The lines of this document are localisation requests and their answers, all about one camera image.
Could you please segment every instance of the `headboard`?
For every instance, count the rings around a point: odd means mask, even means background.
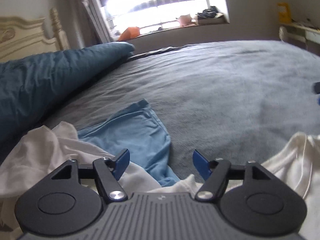
[[[44,36],[42,29],[45,18],[29,21],[15,16],[0,17],[0,62],[69,49],[55,8],[50,10],[50,16],[54,33],[50,40]]]

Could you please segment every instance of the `mattress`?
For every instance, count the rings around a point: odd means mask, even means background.
[[[149,53],[82,91],[44,124],[78,130],[146,99],[171,136],[169,166],[181,179],[200,175],[197,149],[233,164],[264,162],[297,131],[319,134],[312,93],[320,58],[280,41],[226,41]]]

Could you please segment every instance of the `bed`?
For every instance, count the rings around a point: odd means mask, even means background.
[[[0,29],[6,29],[0,61],[68,49],[57,12],[52,10],[53,39],[44,38],[42,22],[0,18]],[[194,173],[201,181],[192,165],[194,149],[235,164],[262,163],[295,132],[319,134],[320,108],[311,91],[319,65],[319,57],[281,41],[162,49],[100,75],[54,107],[41,124],[53,128],[66,121],[79,130],[144,98],[171,136],[170,167],[181,179]]]

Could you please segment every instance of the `light blue garment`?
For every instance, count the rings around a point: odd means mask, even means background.
[[[0,63],[0,143],[31,129],[69,93],[133,50],[129,43],[111,42]]]
[[[170,136],[144,99],[103,123],[78,131],[78,137],[113,155],[129,149],[130,161],[144,168],[163,187],[180,180],[168,166]]]

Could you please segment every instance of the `teal pillowcase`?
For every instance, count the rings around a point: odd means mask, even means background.
[[[111,42],[0,63],[0,143],[30,129],[69,93],[132,51],[127,42]]]

